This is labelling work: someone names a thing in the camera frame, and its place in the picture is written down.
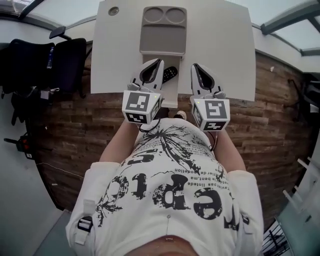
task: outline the strap buckle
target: strap buckle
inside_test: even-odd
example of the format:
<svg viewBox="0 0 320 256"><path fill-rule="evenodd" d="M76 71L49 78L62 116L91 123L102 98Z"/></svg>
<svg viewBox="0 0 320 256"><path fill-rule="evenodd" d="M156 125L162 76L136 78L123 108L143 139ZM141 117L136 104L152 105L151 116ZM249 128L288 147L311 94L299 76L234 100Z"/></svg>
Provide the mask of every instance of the strap buckle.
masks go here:
<svg viewBox="0 0 320 256"><path fill-rule="evenodd" d="M88 233L90 233L91 228L93 226L93 221L92 221L92 217L91 216L85 216L81 219L79 219L77 227L80 230L86 231Z"/></svg>

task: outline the remote control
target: remote control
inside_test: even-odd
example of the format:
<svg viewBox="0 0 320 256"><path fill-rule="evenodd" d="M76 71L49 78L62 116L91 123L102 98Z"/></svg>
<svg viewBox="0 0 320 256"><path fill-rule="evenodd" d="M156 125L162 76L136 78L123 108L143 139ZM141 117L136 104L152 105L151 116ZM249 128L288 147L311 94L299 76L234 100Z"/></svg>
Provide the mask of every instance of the remote control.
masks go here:
<svg viewBox="0 0 320 256"><path fill-rule="evenodd" d="M178 74L178 70L174 66L170 66L163 71L162 84L168 82Z"/></svg>

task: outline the person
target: person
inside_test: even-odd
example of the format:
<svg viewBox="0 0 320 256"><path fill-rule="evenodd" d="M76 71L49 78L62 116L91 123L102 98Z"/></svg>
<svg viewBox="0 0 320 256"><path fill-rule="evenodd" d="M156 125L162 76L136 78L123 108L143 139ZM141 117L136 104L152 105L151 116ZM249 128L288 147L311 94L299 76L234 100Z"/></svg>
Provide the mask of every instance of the person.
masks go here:
<svg viewBox="0 0 320 256"><path fill-rule="evenodd" d="M185 112L174 117L143 125L145 132L124 121L87 170L66 227L77 253L90 246L91 255L101 256L259 254L255 176L225 130L206 136ZM93 228L77 242L86 200Z"/></svg>

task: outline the white cube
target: white cube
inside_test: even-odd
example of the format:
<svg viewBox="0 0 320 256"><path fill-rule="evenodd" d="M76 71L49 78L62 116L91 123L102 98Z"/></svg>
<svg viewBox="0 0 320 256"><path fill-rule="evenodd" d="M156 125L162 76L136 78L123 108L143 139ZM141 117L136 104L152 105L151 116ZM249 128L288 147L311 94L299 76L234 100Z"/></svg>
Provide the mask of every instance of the white cube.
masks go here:
<svg viewBox="0 0 320 256"><path fill-rule="evenodd" d="M122 112L124 118L135 124L147 124L155 118L161 107L160 93L125 90Z"/></svg>
<svg viewBox="0 0 320 256"><path fill-rule="evenodd" d="M199 129L204 132L221 131L230 121L228 99L191 99L192 114Z"/></svg>

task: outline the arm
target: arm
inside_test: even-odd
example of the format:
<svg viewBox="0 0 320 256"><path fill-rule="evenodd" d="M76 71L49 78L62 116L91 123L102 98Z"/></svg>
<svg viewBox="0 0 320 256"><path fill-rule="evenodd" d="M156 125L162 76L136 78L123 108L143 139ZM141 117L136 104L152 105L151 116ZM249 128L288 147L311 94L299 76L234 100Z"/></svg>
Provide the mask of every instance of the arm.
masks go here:
<svg viewBox="0 0 320 256"><path fill-rule="evenodd" d="M245 171L245 163L226 130L219 131L217 134L218 141L214 149L214 155L217 161L222 164L227 173L235 170ZM208 138L213 145L214 141L211 136L208 136Z"/></svg>
<svg viewBox="0 0 320 256"><path fill-rule="evenodd" d="M119 130L103 151L99 162L121 163L132 153L139 133L134 123L123 121Z"/></svg>
<svg viewBox="0 0 320 256"><path fill-rule="evenodd" d="M240 213L248 219L247 224L243 223L240 255L258 255L263 246L264 219L257 180L252 173L243 170L231 171L227 178Z"/></svg>

